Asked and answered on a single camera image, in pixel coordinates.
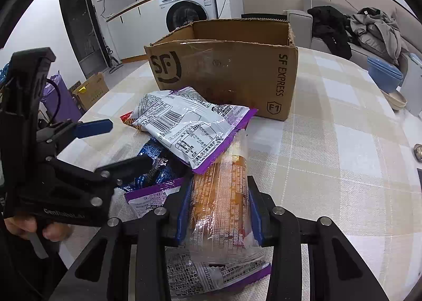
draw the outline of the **gray sofa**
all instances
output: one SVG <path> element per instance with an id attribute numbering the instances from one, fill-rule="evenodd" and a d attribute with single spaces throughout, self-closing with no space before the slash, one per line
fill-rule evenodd
<path id="1" fill-rule="evenodd" d="M 312 6 L 333 6 L 340 12 L 348 15 L 352 15 L 357 12 L 352 8 L 347 8 L 336 3 L 322 0 L 312 0 Z M 298 47 L 305 47 L 308 49 L 331 53 L 326 44 L 320 38 L 312 37 L 313 18 L 307 13 L 307 10 L 310 8 L 311 0 L 303 0 L 303 10 L 287 11 L 287 20 L 290 21 L 292 26 L 293 33 L 295 35 L 295 44 Z M 422 59 L 422 24 L 410 13 L 402 10 L 401 8 L 396 8 L 393 13 L 389 15 L 396 19 L 397 25 L 409 52 L 413 52 Z M 351 62 L 356 63 L 365 70 L 368 70 L 368 56 L 377 57 L 382 60 L 382 58 L 363 49 L 362 47 L 352 43 L 349 44 L 352 49 L 352 57 L 350 58 Z M 408 62 L 408 57 L 400 55 L 399 69 L 404 75 L 406 75 L 409 65 L 410 63 Z"/>

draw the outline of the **human hand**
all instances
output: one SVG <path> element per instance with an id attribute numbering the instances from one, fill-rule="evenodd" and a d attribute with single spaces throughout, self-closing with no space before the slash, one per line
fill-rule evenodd
<path id="1" fill-rule="evenodd" d="M 23 239 L 28 240 L 28 233 L 37 231 L 37 221 L 34 217 L 15 216 L 4 220 L 8 231 Z M 43 229 L 45 239 L 62 241 L 72 234 L 73 228 L 67 224 L 54 222 Z"/>

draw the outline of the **metal screw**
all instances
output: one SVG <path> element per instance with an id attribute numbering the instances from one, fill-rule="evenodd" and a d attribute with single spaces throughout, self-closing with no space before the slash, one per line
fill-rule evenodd
<path id="1" fill-rule="evenodd" d="M 158 207 L 154 209 L 154 213 L 156 215 L 164 215 L 167 212 L 167 210 L 164 207 Z"/>
<path id="2" fill-rule="evenodd" d="M 328 218 L 328 217 L 322 217 L 319 221 L 321 221 L 321 223 L 324 225 L 324 226 L 330 226 L 333 222 L 331 221 L 331 219 L 330 218 Z"/>
<path id="3" fill-rule="evenodd" d="M 283 207 L 280 207 L 280 206 L 275 206 L 275 207 L 273 208 L 273 213 L 274 213 L 274 214 L 277 214 L 277 215 L 282 215 L 282 214 L 284 214 L 284 212 L 285 212 L 285 209 L 284 209 Z"/>
<path id="4" fill-rule="evenodd" d="M 119 219 L 118 218 L 110 218 L 107 221 L 107 225 L 110 227 L 114 227 L 117 226 L 119 224 Z"/>
<path id="5" fill-rule="evenodd" d="M 103 170 L 100 175 L 101 175 L 101 177 L 104 177 L 104 178 L 107 179 L 107 178 L 110 177 L 110 172 L 107 171 L 107 170 Z"/>
<path id="6" fill-rule="evenodd" d="M 91 205 L 94 207 L 100 207 L 103 204 L 103 200 L 101 200 L 98 196 L 94 196 L 91 199 Z"/>

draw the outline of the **cardboard box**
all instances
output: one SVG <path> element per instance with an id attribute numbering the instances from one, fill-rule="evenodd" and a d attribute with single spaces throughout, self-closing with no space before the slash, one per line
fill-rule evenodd
<path id="1" fill-rule="evenodd" d="M 84 111 L 90 109 L 102 96 L 108 92 L 103 73 L 92 75 L 73 91 Z"/>
<path id="2" fill-rule="evenodd" d="M 295 89 L 298 49 L 280 20 L 204 20 L 145 46 L 161 90 L 193 87 L 214 104 L 258 109 L 286 120 Z"/>

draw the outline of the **checkered tablecloth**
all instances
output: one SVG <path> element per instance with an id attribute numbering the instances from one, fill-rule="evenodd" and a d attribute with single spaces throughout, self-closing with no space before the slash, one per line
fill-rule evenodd
<path id="1" fill-rule="evenodd" d="M 82 118 L 110 118 L 111 133 L 75 140 L 59 156 L 93 170 L 135 156 L 149 136 L 121 123 L 143 94 L 157 90 L 146 63 L 108 92 Z M 261 191 L 297 217 L 326 215 L 360 253 L 390 300 L 403 300 L 422 266 L 422 195 L 412 147 L 368 72 L 342 58 L 299 48 L 289 118 L 254 117 L 247 127 L 248 173 Z M 111 215 L 133 218 L 122 193 Z M 78 227 L 64 243 L 76 257 L 96 229 Z M 303 247 L 303 300 L 309 262 Z M 231 300 L 265 300 L 269 277 Z"/>

